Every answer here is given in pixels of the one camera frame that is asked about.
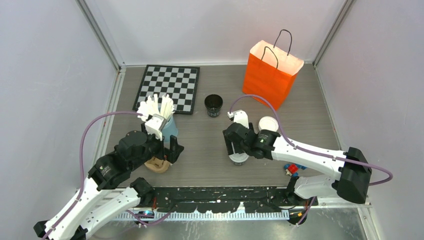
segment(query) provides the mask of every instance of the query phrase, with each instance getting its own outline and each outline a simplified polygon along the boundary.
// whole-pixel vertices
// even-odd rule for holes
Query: bag handle
[[[279,34],[278,34],[278,37],[277,37],[277,39],[275,40],[275,42],[274,42],[274,49],[276,48],[276,44],[277,44],[277,41],[278,41],[278,38],[280,37],[280,35],[281,35],[281,32],[282,31],[284,31],[284,32],[288,32],[288,34],[290,34],[290,46],[288,47],[288,52],[287,52],[287,56],[289,55],[289,53],[290,53],[290,49],[292,49],[292,42],[293,42],[293,37],[292,37],[292,33],[291,32],[289,32],[289,30],[286,30],[286,29],[282,29],[281,31],[279,31]]]
[[[265,51],[267,50],[267,49],[269,49],[270,51],[271,51],[271,53],[272,54],[274,54],[274,57],[275,57],[275,59],[277,59],[277,66],[275,67],[276,69],[278,69],[278,57],[276,56],[276,54],[271,50],[271,48],[269,47],[269,46],[265,46],[264,48],[263,48],[263,54],[262,54],[262,57],[260,58],[260,60],[262,61],[262,59],[264,59],[264,56],[265,56]]]

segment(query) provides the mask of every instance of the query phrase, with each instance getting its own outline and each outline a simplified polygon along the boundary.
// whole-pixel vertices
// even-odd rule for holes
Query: chessboard
[[[137,111],[140,102],[153,94],[172,98],[175,114],[193,114],[200,68],[194,66],[147,65],[135,98],[133,110]]]

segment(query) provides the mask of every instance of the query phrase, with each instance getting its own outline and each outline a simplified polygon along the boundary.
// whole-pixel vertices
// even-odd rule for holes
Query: shopping bag
[[[285,52],[276,47],[281,32],[290,34],[290,47]],[[242,91],[265,98],[272,107],[278,109],[289,95],[304,61],[290,54],[292,34],[283,29],[274,45],[262,40],[250,49]]]

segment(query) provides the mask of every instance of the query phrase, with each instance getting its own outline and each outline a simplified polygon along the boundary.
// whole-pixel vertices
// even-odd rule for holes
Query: blue cup
[[[178,135],[178,128],[175,125],[173,115],[162,129],[162,136],[165,137],[163,141],[165,143],[169,143],[171,141],[171,135],[174,135],[175,137]]]

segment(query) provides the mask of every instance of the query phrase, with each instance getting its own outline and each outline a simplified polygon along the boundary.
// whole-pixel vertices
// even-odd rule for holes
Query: scratched metal surface
[[[120,93],[117,110],[131,111],[144,67],[129,67]],[[286,186],[289,177],[284,174],[286,162],[249,159],[243,166],[233,165],[226,155],[222,131],[230,121],[226,116],[231,103],[241,96],[245,65],[201,66],[193,115],[175,115],[179,130],[178,141],[185,147],[176,164],[165,173],[154,173],[140,167],[120,187],[127,187],[138,177],[152,186],[162,187],[219,187],[219,186]],[[209,94],[221,95],[222,114],[211,118],[206,113],[204,99]],[[271,110],[251,98],[242,99],[234,110],[247,112],[257,127],[261,117],[272,116]],[[297,75],[291,92],[278,110],[287,135],[297,141],[321,148],[338,149],[318,78],[311,64],[306,64]],[[107,149],[133,130],[140,129],[140,119],[117,115],[114,118]],[[307,169],[301,176],[318,173]]]
[[[306,222],[299,228],[285,220],[165,221],[147,228],[133,227],[133,222],[110,222],[95,235],[111,240],[367,239],[356,208],[313,208]],[[132,229],[117,236],[128,228]]]

